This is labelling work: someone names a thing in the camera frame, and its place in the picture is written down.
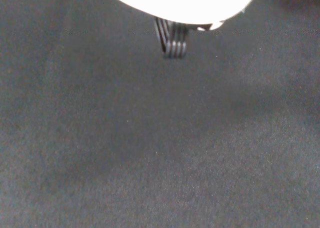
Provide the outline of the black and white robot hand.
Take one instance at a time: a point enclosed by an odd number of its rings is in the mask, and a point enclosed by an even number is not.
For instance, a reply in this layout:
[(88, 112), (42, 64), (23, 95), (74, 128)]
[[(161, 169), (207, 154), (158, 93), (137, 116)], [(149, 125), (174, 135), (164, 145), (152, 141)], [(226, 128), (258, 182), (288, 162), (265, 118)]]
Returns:
[(211, 32), (244, 13), (253, 0), (118, 0), (154, 17), (162, 54), (181, 59), (190, 30)]

